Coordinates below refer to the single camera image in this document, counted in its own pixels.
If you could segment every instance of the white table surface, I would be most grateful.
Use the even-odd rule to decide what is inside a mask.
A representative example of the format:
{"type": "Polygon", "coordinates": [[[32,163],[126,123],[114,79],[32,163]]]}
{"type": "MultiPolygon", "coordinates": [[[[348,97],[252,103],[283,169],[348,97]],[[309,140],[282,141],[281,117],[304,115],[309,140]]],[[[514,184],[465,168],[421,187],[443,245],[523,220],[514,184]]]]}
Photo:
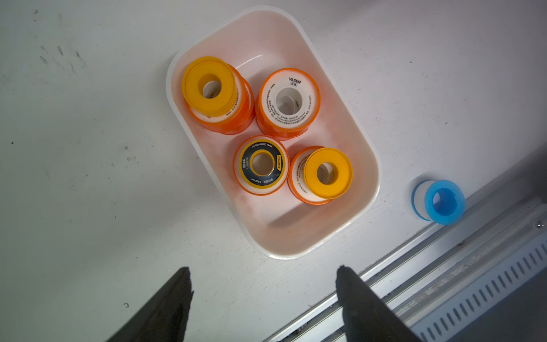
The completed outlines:
{"type": "Polygon", "coordinates": [[[331,293],[339,265],[361,271],[426,225],[413,179],[469,196],[547,142],[547,2],[268,1],[304,27],[383,166],[364,218],[270,259],[165,94],[179,49],[256,4],[0,3],[0,339],[105,340],[189,266],[187,340],[262,340],[331,293]]]}

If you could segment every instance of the plastic tray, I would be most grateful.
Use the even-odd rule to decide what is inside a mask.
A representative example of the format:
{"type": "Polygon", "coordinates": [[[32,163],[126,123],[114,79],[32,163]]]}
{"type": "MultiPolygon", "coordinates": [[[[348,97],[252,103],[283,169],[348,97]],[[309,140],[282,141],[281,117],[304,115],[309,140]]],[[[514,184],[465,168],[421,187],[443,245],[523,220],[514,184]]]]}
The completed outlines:
{"type": "Polygon", "coordinates": [[[381,172],[375,152],[304,30],[286,12],[273,7],[251,8],[195,46],[180,51],[169,66],[166,90],[175,116],[228,200],[241,229],[263,254],[293,259],[309,253],[361,217],[376,198],[381,172]],[[232,162],[245,139],[261,134],[256,121],[243,133],[222,135],[206,130],[184,106],[184,70],[193,60],[207,55],[234,66],[249,81],[254,96],[266,77],[281,68],[298,68],[314,77],[321,91],[319,115],[306,133],[283,145],[289,157],[312,145],[343,151],[354,172],[348,192],[323,206],[300,202],[287,184],[268,196],[245,192],[235,180],[232,162]]]}

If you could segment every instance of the blue tape roll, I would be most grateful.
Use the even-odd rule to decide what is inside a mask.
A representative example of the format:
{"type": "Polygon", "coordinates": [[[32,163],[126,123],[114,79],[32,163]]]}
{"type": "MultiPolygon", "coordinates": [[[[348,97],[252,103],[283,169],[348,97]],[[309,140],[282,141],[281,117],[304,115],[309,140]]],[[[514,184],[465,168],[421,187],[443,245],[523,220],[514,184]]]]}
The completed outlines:
{"type": "Polygon", "coordinates": [[[463,216],[465,197],[454,182],[424,181],[412,192],[412,209],[424,220],[444,225],[453,224],[463,216]]]}

